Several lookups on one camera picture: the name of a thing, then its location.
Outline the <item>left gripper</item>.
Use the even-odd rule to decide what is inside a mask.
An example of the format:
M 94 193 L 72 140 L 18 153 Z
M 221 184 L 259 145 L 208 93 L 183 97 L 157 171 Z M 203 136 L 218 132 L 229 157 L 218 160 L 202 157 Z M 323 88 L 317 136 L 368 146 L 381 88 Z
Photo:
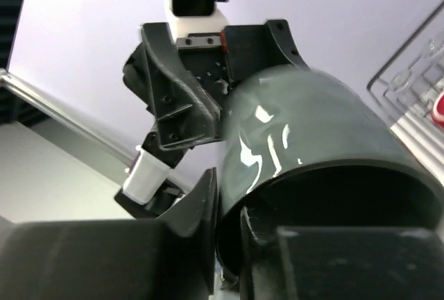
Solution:
M 268 67 L 308 68 L 288 21 L 226 26 L 219 34 L 189 34 L 173 43 L 166 22 L 140 27 L 148 105 L 161 149 L 186 149 L 221 138 L 221 108 L 230 81 Z

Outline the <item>dark green mug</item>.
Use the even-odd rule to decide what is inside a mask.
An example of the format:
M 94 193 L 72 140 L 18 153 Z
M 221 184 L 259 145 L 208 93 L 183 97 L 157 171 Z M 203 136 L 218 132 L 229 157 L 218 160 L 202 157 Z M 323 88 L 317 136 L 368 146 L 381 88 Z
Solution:
M 240 83 L 228 99 L 216 252 L 237 276 L 240 212 L 256 208 L 266 242 L 289 226 L 436 230 L 443 185 L 346 84 L 283 65 Z

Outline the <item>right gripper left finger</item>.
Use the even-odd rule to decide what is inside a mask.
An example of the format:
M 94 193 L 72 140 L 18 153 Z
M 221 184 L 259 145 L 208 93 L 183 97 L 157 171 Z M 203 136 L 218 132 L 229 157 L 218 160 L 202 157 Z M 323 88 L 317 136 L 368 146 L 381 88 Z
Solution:
M 207 299 L 215 169 L 155 219 L 18 224 L 1 234 L 2 299 Z

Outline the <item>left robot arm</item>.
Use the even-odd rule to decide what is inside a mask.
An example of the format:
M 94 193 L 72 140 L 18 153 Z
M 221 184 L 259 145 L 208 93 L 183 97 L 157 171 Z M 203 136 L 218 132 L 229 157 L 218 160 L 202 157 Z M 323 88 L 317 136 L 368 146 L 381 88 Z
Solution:
M 123 67 L 125 86 L 154 116 L 116 201 L 133 217 L 157 217 L 184 192 L 169 178 L 185 153 L 221 140 L 226 103 L 241 82 L 268 67 L 305 67 L 284 19 L 226 26 L 173 39 L 166 22 L 143 24 Z

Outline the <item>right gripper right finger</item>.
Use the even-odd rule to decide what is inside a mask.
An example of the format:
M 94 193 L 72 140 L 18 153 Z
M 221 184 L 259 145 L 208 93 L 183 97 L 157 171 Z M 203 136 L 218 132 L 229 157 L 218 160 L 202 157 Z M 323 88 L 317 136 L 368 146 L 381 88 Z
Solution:
M 242 299 L 442 299 L 443 243 L 426 228 L 286 226 L 240 216 Z

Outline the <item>red mug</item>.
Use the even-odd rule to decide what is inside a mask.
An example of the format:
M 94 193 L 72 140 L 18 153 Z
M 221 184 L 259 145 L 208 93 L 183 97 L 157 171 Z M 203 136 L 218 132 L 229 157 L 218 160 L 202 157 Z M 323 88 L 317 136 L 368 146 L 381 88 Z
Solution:
M 444 92 L 441 92 L 436 98 L 430 112 L 434 123 L 443 126 L 444 124 Z

